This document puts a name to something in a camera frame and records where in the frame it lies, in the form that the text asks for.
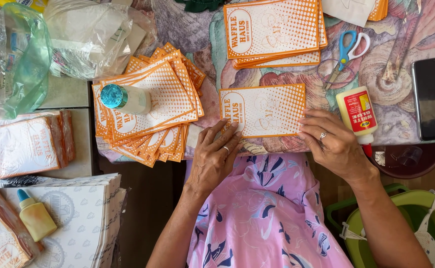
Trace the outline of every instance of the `silver ring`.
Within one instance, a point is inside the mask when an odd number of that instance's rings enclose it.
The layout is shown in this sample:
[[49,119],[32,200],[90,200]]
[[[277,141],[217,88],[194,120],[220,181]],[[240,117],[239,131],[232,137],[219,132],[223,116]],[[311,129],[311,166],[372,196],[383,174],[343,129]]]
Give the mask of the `silver ring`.
[[222,148],[225,148],[227,150],[227,155],[229,155],[231,153],[231,151],[229,150],[229,148],[227,148],[227,146],[222,146]]

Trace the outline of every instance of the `scissors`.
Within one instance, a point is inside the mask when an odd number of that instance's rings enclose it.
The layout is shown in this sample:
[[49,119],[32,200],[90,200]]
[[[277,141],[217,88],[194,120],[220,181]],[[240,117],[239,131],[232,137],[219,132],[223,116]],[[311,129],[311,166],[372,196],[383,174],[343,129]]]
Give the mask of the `scissors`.
[[[350,44],[348,46],[343,45],[343,38],[345,37],[346,34],[352,35],[352,41],[350,42]],[[363,50],[362,53],[355,56],[355,54],[353,52],[355,52],[358,45],[360,45],[362,38],[365,39],[365,41],[366,41],[365,49]],[[369,36],[368,36],[368,34],[365,34],[365,33],[359,33],[358,38],[357,38],[356,31],[346,31],[343,34],[341,34],[340,44],[339,44],[340,60],[333,68],[333,70],[330,74],[330,79],[328,80],[328,82],[325,82],[325,84],[323,85],[323,88],[325,88],[325,89],[330,88],[330,86],[332,85],[331,83],[333,83],[333,81],[335,81],[335,79],[337,78],[337,76],[339,75],[341,70],[343,70],[343,68],[345,67],[345,64],[347,64],[349,61],[351,61],[353,59],[362,57],[363,54],[365,54],[368,51],[369,41],[370,41]]]

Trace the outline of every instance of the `label on glue bottle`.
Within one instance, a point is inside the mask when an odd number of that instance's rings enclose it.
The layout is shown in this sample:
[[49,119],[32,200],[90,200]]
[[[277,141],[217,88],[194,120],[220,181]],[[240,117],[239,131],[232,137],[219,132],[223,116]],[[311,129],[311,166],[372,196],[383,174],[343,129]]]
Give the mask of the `label on glue bottle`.
[[375,115],[366,91],[343,98],[353,132],[376,126]]

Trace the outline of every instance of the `plastic ruler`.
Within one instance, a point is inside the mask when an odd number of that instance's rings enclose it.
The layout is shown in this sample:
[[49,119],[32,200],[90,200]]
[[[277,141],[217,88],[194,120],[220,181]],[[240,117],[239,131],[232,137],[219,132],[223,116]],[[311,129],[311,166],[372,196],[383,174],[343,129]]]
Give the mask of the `plastic ruler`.
[[406,58],[406,53],[410,49],[410,43],[418,27],[418,22],[423,15],[423,8],[427,1],[409,0],[392,51],[390,52],[388,63],[383,72],[383,80],[395,82],[398,79],[399,70]]

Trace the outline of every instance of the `hand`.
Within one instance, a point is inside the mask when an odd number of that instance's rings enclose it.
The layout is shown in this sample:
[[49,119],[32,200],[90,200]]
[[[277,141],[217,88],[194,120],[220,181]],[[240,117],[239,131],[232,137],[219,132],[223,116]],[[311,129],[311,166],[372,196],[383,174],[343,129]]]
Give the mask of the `hand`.
[[[298,136],[312,151],[315,162],[350,185],[375,177],[379,179],[378,169],[365,156],[355,134],[336,115],[322,109],[305,109],[304,113],[312,117],[298,120],[303,124]],[[322,138],[323,147],[318,143],[322,132],[327,133]]]
[[186,182],[194,192],[208,196],[232,171],[237,152],[243,146],[238,144],[242,134],[240,131],[234,133],[238,123],[233,122],[226,132],[214,141],[216,134],[226,122],[227,119],[223,118],[213,127],[199,133],[193,166]]

